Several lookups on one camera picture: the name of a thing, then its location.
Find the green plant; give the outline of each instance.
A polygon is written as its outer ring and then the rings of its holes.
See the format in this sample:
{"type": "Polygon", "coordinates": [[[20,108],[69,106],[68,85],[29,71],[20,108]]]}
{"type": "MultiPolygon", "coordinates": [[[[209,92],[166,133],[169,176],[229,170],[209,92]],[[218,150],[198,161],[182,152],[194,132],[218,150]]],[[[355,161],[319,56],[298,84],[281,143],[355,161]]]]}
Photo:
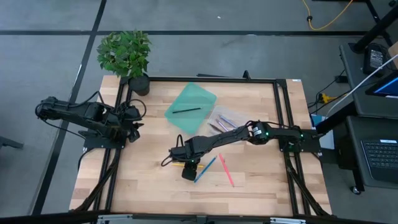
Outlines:
{"type": "Polygon", "coordinates": [[[101,69],[112,71],[118,77],[140,77],[147,71],[149,44],[147,34],[142,31],[111,33],[101,40],[97,61],[101,69]]]}

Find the gray floor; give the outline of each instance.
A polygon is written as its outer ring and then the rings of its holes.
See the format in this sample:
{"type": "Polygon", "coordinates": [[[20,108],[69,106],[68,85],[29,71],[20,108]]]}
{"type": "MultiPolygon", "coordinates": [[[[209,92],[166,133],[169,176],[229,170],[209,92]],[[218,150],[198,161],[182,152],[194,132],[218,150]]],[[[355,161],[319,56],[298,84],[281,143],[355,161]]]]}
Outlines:
{"type": "MultiPolygon", "coordinates": [[[[307,0],[315,27],[339,13],[346,2],[307,0]]],[[[380,16],[388,0],[374,0],[380,16]]],[[[100,0],[0,1],[0,30],[91,30],[100,0]]],[[[307,10],[299,0],[250,1],[108,1],[100,30],[309,30],[307,10]]],[[[369,30],[374,25],[364,3],[354,3],[329,30],[369,30]]],[[[395,22],[389,33],[398,40],[395,22]]],[[[240,77],[302,79],[308,102],[343,70],[338,46],[357,37],[276,37],[227,35],[153,35],[149,75],[195,76],[197,73],[240,77]]],[[[101,36],[95,39],[94,46],[101,36]]],[[[30,213],[37,184],[56,130],[34,115],[48,96],[66,100],[75,81],[88,36],[0,35],[0,135],[24,142],[23,150],[0,151],[0,217],[30,213]]],[[[82,101],[98,90],[103,75],[95,47],[78,94],[82,101]]],[[[339,95],[345,84],[325,92],[339,95]]],[[[320,111],[324,114],[327,107],[320,111]]],[[[69,127],[72,131],[81,128],[69,127]]],[[[43,212],[66,212],[77,174],[82,140],[67,134],[43,212]]],[[[352,176],[325,164],[325,182],[333,213],[341,218],[397,223],[398,191],[366,188],[353,195],[352,176]]]]}

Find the white cable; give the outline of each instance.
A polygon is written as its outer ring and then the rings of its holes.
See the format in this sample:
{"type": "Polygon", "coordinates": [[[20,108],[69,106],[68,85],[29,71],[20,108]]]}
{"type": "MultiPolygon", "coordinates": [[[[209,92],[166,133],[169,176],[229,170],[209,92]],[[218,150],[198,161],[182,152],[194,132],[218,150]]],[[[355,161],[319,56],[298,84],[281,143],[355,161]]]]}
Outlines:
{"type": "Polygon", "coordinates": [[[368,77],[366,77],[360,84],[358,84],[353,90],[351,90],[349,93],[347,93],[339,102],[335,103],[330,110],[327,112],[326,117],[328,117],[329,113],[335,108],[339,103],[341,103],[343,100],[345,100],[350,94],[352,94],[357,88],[359,88],[366,80],[368,80],[370,77],[372,77],[376,72],[378,72],[380,69],[383,69],[384,66],[386,66],[388,63],[390,63],[392,60],[394,60],[396,57],[398,57],[398,54],[393,56],[390,60],[388,60],[386,63],[378,67],[372,74],[370,74],[368,77]]]}

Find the black plant pot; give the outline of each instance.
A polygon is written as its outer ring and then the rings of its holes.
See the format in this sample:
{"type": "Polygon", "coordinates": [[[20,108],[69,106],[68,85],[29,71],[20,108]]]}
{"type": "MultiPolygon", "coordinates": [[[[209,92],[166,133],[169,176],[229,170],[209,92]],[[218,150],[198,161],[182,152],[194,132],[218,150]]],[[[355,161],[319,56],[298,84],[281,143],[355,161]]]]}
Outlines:
{"type": "Polygon", "coordinates": [[[144,73],[143,76],[129,79],[129,87],[140,96],[145,96],[149,93],[149,77],[144,73]]]}

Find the translucent green board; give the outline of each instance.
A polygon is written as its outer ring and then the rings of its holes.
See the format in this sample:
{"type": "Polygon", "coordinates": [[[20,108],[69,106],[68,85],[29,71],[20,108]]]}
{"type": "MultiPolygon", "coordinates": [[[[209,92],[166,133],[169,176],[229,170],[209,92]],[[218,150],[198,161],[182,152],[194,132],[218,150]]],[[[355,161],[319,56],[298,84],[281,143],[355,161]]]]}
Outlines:
{"type": "Polygon", "coordinates": [[[206,115],[213,109],[217,96],[202,87],[188,83],[177,99],[164,113],[172,124],[188,134],[195,134],[206,115]],[[200,110],[172,113],[173,111],[201,108],[200,110]]]}

